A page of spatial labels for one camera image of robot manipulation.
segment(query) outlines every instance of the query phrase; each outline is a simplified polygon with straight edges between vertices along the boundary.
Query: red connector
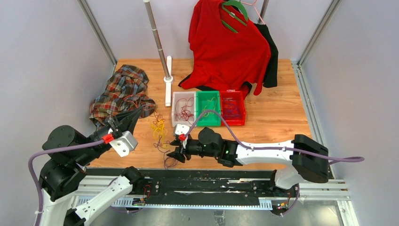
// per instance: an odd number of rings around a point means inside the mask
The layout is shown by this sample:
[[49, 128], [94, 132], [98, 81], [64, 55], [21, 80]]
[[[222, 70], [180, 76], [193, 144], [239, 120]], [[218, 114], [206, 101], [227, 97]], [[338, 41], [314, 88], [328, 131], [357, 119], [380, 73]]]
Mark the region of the red connector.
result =
[[114, 140], [111, 133], [103, 136], [102, 139], [104, 140], [104, 144], [108, 144], [109, 142]]
[[180, 134], [179, 135], [179, 140], [180, 141], [184, 141], [186, 139], [186, 137], [184, 136], [184, 134]]

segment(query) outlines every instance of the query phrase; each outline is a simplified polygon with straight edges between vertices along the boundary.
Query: plaid shirt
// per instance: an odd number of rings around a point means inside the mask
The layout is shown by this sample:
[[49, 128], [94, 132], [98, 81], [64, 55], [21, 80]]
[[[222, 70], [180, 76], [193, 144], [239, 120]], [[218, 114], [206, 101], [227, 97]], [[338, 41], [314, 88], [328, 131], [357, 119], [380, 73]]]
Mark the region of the plaid shirt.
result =
[[123, 65], [107, 82], [105, 92], [90, 104], [89, 119], [97, 127], [104, 125], [104, 120], [110, 116], [136, 109], [143, 105], [140, 118], [152, 114], [157, 105], [146, 96], [147, 74], [132, 65]]

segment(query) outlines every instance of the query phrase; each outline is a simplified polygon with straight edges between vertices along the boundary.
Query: plastic bin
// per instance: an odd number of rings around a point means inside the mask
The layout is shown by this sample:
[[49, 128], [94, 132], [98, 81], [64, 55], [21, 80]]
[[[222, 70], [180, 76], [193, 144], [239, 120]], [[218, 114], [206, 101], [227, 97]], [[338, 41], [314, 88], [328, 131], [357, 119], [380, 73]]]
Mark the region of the plastic bin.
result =
[[[219, 91], [197, 92], [197, 116], [204, 110], [215, 110], [221, 114]], [[197, 126], [220, 126], [220, 118], [214, 113], [205, 113], [198, 121]]]
[[220, 103], [222, 116], [229, 126], [245, 125], [245, 105], [242, 93], [239, 91], [221, 91]]
[[180, 123], [191, 126], [197, 119], [196, 102], [197, 92], [173, 92], [172, 126]]

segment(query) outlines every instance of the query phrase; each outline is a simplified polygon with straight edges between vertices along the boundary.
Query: gray floor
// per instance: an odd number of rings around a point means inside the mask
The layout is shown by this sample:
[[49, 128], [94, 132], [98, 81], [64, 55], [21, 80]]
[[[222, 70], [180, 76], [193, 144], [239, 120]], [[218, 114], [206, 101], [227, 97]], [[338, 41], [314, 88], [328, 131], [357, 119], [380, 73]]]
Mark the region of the gray floor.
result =
[[224, 225], [215, 210], [143, 209], [136, 214], [122, 214], [107, 209], [93, 226], [341, 226], [334, 201], [298, 202], [284, 218], [262, 210], [226, 210]]

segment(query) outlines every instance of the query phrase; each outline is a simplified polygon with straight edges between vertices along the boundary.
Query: white pole base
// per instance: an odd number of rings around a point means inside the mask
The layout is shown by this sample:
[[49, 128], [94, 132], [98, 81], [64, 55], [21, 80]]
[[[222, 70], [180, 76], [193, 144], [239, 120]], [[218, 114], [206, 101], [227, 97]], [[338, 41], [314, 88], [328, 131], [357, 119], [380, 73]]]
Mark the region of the white pole base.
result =
[[165, 82], [165, 106], [170, 107], [172, 104], [172, 83], [173, 83], [173, 76], [172, 76], [172, 57], [166, 57], [166, 65], [168, 66], [168, 71], [170, 77], [164, 77], [163, 81]]

